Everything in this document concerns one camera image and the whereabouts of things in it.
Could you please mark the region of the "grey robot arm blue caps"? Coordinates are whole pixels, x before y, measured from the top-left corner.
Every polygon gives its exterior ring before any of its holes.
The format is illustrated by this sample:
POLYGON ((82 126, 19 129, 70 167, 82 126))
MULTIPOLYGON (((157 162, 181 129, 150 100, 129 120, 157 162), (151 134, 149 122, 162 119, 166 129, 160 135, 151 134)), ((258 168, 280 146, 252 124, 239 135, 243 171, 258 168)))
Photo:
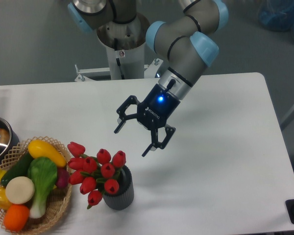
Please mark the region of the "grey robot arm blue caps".
POLYGON ((117 109, 118 128, 136 119, 151 132, 148 151, 163 149, 175 133, 167 120, 211 66, 219 47, 209 34, 223 28, 228 9, 220 0, 182 0, 183 17, 173 23, 149 23, 134 0, 73 0, 68 11, 85 32, 95 31, 106 48, 113 80, 144 76, 145 47, 169 63, 143 101, 130 96, 117 109))

